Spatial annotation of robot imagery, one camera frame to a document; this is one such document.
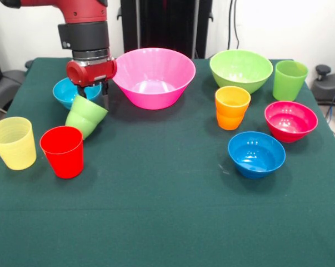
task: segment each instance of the cup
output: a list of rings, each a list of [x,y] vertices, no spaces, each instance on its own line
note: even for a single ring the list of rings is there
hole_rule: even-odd
[[[12,170],[24,170],[36,160],[33,128],[23,117],[0,121],[0,157]]]
[[[216,92],[217,120],[224,130],[235,130],[250,104],[248,91],[237,86],[224,86]]]
[[[55,174],[71,179],[83,170],[83,138],[80,130],[59,126],[48,130],[40,139],[40,147]]]
[[[308,68],[292,60],[279,61],[274,75],[273,97],[279,101],[294,101],[308,75]]]
[[[83,134],[83,139],[86,139],[107,113],[108,110],[105,108],[77,95],[73,100],[65,125],[79,129]]]

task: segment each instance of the green cup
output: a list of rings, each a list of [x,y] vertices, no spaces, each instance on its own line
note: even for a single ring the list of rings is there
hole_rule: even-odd
[[[307,75],[307,67],[299,62],[278,62],[274,75],[273,97],[279,101],[294,101]]]
[[[108,110],[105,108],[77,95],[73,100],[65,125],[79,129],[83,134],[83,139],[86,139],[107,113]]]

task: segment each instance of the white wall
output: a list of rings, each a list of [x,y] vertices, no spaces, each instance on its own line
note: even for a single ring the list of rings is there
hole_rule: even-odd
[[[206,56],[227,47],[229,3],[214,0]],[[327,64],[335,72],[335,0],[238,0],[236,14],[240,49],[304,63],[308,84],[316,76],[317,64]],[[236,47],[234,35],[231,44]]]
[[[121,19],[117,21],[120,0],[110,0],[108,27],[112,56],[124,52]],[[61,49],[57,25],[64,23],[58,8],[22,7],[12,9],[0,2],[0,65],[3,70],[24,69],[36,57],[71,57]]]
[[[109,0],[108,25],[112,55],[124,51],[120,0]],[[229,0],[214,0],[214,22],[209,23],[207,56],[227,48]],[[21,68],[35,57],[71,56],[61,49],[57,24],[63,23],[53,7],[10,9],[0,3],[0,63],[4,70]],[[268,58],[292,58],[315,77],[319,63],[335,72],[335,0],[238,0],[237,28],[240,48]],[[235,48],[232,36],[232,48]]]

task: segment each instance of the cup rim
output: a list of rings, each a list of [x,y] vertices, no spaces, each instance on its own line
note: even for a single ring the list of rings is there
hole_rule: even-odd
[[[275,105],[276,103],[279,103],[279,102],[280,102],[280,103],[291,103],[291,104],[294,104],[294,105],[296,105],[296,106],[301,106],[301,107],[303,107],[303,108],[305,108],[305,109],[307,109],[307,110],[310,110],[310,111],[311,111],[311,114],[313,114],[314,117],[316,118],[316,124],[315,124],[315,126],[314,126],[313,128],[311,128],[311,129],[309,129],[309,130],[307,130],[307,131],[302,131],[302,132],[295,132],[295,133],[293,133],[293,132],[286,132],[286,133],[288,133],[288,134],[290,134],[290,135],[304,135],[304,134],[308,134],[308,133],[314,131],[314,130],[317,128],[318,123],[319,123],[319,119],[318,119],[317,114],[316,114],[311,108],[307,107],[306,105],[303,105],[303,104],[301,104],[301,103],[294,102],[294,101],[275,101],[275,102],[270,103],[270,104],[265,108],[265,110],[263,111],[265,120],[266,120],[266,122],[267,122],[268,124],[272,125],[272,127],[275,127],[275,126],[274,126],[274,124],[272,124],[272,123],[270,122],[270,120],[269,120],[268,117],[266,116],[266,112],[267,112],[267,110],[268,110],[271,106],[273,106],[273,105]]]
[[[237,88],[238,90],[241,89],[241,91],[246,92],[247,95],[248,95],[248,101],[247,101],[245,104],[242,104],[242,105],[228,105],[228,104],[225,104],[225,103],[223,103],[222,101],[220,101],[220,100],[218,99],[218,97],[217,97],[217,93],[218,93],[218,91],[221,90],[221,89],[230,88],[230,87]],[[234,85],[223,86],[223,87],[219,88],[219,89],[215,92],[214,96],[215,96],[216,100],[218,101],[218,103],[220,103],[221,105],[226,106],[226,107],[244,107],[244,106],[249,105],[249,104],[250,104],[250,101],[251,101],[251,95],[250,95],[250,93],[249,93],[247,90],[245,90],[244,88],[241,88],[241,87],[239,87],[239,86],[234,86]]]
[[[92,107],[94,107],[94,108],[97,108],[97,109],[99,109],[99,110],[102,111],[102,112],[103,112],[103,111],[104,111],[104,112],[109,112],[109,110],[106,110],[104,107],[101,107],[101,106],[98,105],[97,103],[94,103],[93,101],[91,101],[91,100],[89,100],[89,99],[87,99],[87,98],[84,98],[83,96],[80,96],[80,95],[76,95],[76,96],[74,97],[72,104],[74,103],[74,100],[75,100],[77,97],[82,98],[83,100],[87,100],[87,101],[89,102],[89,105],[90,105],[90,106],[92,106]]]
[[[298,75],[298,76],[293,76],[293,75],[285,74],[284,72],[280,71],[280,70],[277,68],[277,67],[279,66],[279,64],[282,64],[282,63],[285,63],[285,62],[294,62],[294,63],[300,64],[300,65],[302,65],[302,67],[306,68],[307,73],[304,74],[304,75]],[[287,77],[289,77],[289,78],[304,78],[304,77],[307,77],[307,75],[309,74],[309,69],[308,69],[308,67],[307,67],[306,65],[304,65],[303,63],[300,63],[300,62],[298,62],[298,61],[294,61],[294,60],[281,60],[281,61],[278,61],[278,62],[276,63],[276,65],[275,65],[274,69],[275,69],[276,71],[278,71],[279,73],[282,73],[282,75],[285,75],[285,76],[287,76]]]
[[[21,120],[24,120],[25,122],[28,122],[28,123],[29,123],[29,126],[30,126],[30,127],[29,127],[29,130],[27,131],[27,133],[26,133],[23,137],[21,137],[21,138],[18,139],[18,140],[15,140],[15,141],[13,141],[13,142],[9,142],[9,143],[1,143],[1,142],[0,142],[0,145],[1,145],[1,146],[13,145],[13,144],[15,144],[16,142],[20,142],[22,139],[24,139],[25,137],[27,137],[27,136],[29,135],[30,132],[33,131],[33,125],[32,125],[32,123],[30,122],[30,120],[28,120],[27,118],[24,118],[24,117],[20,117],[20,116],[7,117],[7,118],[4,118],[4,119],[0,120],[0,122],[1,122],[1,121],[4,121],[4,120],[12,120],[12,119],[21,119]]]
[[[77,131],[81,134],[81,141],[79,142],[79,144],[78,144],[77,146],[75,146],[75,147],[74,147],[73,149],[71,149],[71,150],[68,150],[68,151],[65,151],[65,152],[61,152],[61,153],[52,153],[52,152],[49,152],[49,151],[45,150],[45,149],[42,147],[42,145],[41,145],[42,139],[43,139],[43,137],[44,137],[47,133],[49,133],[49,132],[52,131],[52,130],[56,130],[56,129],[58,129],[58,128],[68,128],[68,127],[77,130]],[[40,148],[41,148],[42,151],[44,151],[45,153],[49,153],[49,154],[51,154],[51,155],[63,155],[63,154],[70,153],[71,151],[73,151],[73,150],[75,150],[76,148],[78,148],[78,147],[82,144],[82,142],[83,142],[83,133],[82,133],[79,129],[77,129],[77,128],[73,127],[73,126],[62,125],[62,126],[57,126],[57,127],[54,127],[54,128],[51,128],[51,129],[47,130],[47,131],[41,136],[40,141],[39,141],[39,144],[40,144]]]

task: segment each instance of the yellow cup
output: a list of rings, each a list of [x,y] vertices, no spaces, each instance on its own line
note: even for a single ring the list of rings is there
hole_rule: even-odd
[[[33,128],[22,117],[0,121],[0,157],[12,170],[24,170],[36,160]]]
[[[224,86],[216,92],[217,120],[224,130],[239,127],[250,104],[248,91],[237,86]]]

